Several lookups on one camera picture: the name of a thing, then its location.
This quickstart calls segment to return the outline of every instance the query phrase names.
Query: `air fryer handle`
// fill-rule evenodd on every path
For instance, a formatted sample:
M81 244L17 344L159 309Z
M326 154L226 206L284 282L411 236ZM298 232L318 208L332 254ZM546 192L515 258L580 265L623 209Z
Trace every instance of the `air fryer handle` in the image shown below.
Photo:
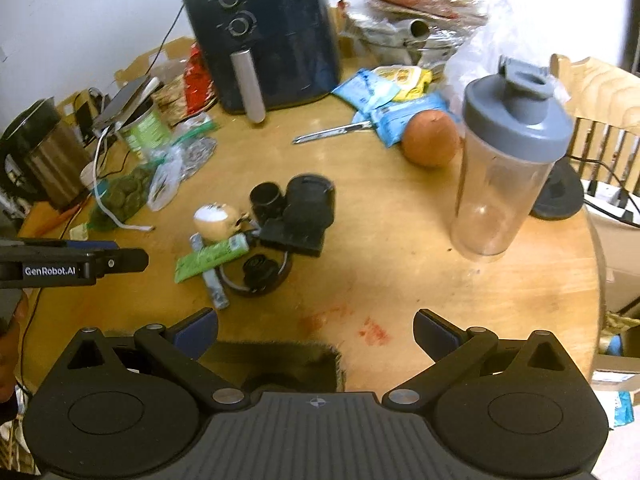
M231 64L236 73L246 116L253 123L261 123L266 117L266 111L251 50L239 50L231 54Z
M36 191L32 193L12 182L9 175L6 174L5 164L8 156L9 145L6 142L0 142L0 188L10 195L19 196L29 202L43 202L48 200L48 197L44 193L37 191L37 184L35 186Z

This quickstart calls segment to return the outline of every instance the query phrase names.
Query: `wooden table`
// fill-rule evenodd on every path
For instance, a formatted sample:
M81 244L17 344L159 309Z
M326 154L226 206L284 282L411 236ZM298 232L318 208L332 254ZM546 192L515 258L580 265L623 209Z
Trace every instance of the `wooden table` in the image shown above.
M353 110L333 96L270 112L262 127L244 116L212 111L218 148L161 212L144 208L132 222L142 234L117 230L121 247L150 257L142 274L103 278L92 287L47 289L25 350L29 387L41 383L74 333L98 326L131 333L149 322L174 322L210 306L199 278L176 285L175 261L190 252L193 213L229 203L247 209L264 181L285 187L299 173L327 176L337 188L335 223L318 259L297 256L286 282L262 298L230 293L220 312L222 340L316 340L342 354L348 390L382 394L430 365L412 335L412 318L430 308L458 326L488 327L503 338L553 331L584 374L600 319L594 247L584 212L561 222L528 218L506 255L473 263L452 249L452 218L460 162L443 170L412 166L373 132L293 146L300 134L347 124ZM114 154L114 164L119 157ZM83 212L75 223L86 219Z

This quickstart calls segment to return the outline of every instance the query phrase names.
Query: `wall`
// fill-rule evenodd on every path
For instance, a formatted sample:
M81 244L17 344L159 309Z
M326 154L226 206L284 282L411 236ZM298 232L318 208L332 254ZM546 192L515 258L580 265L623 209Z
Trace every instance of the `wall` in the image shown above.
M0 131L36 99L97 86L158 46L181 0L0 0ZM544 57L562 52L617 64L628 0L510 0ZM183 15L172 38L190 34Z

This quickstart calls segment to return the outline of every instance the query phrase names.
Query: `red package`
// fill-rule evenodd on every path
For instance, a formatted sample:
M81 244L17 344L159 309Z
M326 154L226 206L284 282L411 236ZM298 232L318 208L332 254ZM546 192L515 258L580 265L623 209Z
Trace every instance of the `red package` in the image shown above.
M191 55L184 69L184 97L187 114L195 114L206 108L214 98L213 81L204 65L202 53L197 43L191 45Z

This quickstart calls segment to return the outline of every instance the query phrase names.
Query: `bag of green vegetables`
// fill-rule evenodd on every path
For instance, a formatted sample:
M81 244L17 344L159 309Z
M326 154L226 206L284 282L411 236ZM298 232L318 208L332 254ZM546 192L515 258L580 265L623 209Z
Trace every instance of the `bag of green vegetables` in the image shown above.
M107 191L100 197L102 204L118 220L126 222L146 204L149 187L158 165L159 161L141 164L128 175L110 180ZM96 231L110 231L116 224L96 204L91 212L88 227Z

